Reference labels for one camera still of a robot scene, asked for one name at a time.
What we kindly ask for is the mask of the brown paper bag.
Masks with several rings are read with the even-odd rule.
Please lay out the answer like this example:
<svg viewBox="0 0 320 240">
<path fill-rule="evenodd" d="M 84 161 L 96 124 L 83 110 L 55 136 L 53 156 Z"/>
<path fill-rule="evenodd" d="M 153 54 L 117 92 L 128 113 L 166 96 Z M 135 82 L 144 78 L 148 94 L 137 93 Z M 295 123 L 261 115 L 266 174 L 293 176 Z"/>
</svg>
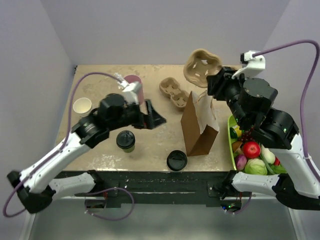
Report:
<svg viewBox="0 0 320 240">
<path fill-rule="evenodd" d="M 206 91 L 188 97 L 181 120 L 186 155 L 208 155 L 220 131 L 213 98 Z"/>
</svg>

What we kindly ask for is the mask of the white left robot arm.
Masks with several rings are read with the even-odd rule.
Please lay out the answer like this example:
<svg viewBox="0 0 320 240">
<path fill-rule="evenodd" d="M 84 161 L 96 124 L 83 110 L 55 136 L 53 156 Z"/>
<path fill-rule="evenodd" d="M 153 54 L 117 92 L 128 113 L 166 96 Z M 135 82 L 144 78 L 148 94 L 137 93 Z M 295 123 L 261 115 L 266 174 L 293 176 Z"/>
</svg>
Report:
<svg viewBox="0 0 320 240">
<path fill-rule="evenodd" d="M 109 138 L 110 132 L 127 126 L 152 130 L 166 123 L 145 100 L 147 113 L 138 103 L 130 103 L 117 93 L 110 93 L 69 129 L 67 136 L 54 149 L 32 166 L 13 170 L 7 179 L 20 202 L 30 214 L 47 208 L 52 201 L 77 194 L 99 196 L 104 190 L 104 180 L 95 170 L 80 175 L 57 179 L 57 175 L 71 162 Z"/>
</svg>

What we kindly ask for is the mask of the green paper coffee cup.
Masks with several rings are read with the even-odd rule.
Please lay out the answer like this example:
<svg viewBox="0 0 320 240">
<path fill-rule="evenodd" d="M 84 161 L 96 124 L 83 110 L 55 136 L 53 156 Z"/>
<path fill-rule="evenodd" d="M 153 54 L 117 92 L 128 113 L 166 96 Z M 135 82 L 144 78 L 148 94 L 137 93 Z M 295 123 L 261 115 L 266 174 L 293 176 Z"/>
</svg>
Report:
<svg viewBox="0 0 320 240">
<path fill-rule="evenodd" d="M 125 145 L 120 145 L 119 146 L 125 153 L 131 153 L 135 150 L 135 144 L 130 143 L 130 144 L 125 144 Z"/>
</svg>

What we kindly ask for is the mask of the black cup lid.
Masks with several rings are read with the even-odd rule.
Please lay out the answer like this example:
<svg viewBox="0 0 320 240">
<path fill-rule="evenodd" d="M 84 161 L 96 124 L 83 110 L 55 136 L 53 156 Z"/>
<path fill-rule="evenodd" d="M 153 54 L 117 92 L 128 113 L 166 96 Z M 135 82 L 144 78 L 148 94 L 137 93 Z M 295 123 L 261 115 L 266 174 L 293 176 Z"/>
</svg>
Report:
<svg viewBox="0 0 320 240">
<path fill-rule="evenodd" d="M 116 144 L 118 147 L 120 147 L 120 145 L 135 144 L 135 142 L 135 135 L 129 130 L 121 131 L 116 137 Z"/>
</svg>

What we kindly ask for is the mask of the cardboard two-cup carrier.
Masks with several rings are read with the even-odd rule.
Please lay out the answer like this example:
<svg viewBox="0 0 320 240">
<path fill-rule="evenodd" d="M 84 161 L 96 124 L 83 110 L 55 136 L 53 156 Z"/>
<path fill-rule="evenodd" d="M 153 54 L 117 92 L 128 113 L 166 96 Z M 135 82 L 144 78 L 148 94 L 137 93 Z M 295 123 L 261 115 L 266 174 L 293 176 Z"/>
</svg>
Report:
<svg viewBox="0 0 320 240">
<path fill-rule="evenodd" d="M 206 89 L 208 87 L 207 76 L 217 74 L 221 68 L 222 60 L 218 55 L 199 48 L 189 56 L 183 67 L 183 75 L 189 83 Z"/>
</svg>

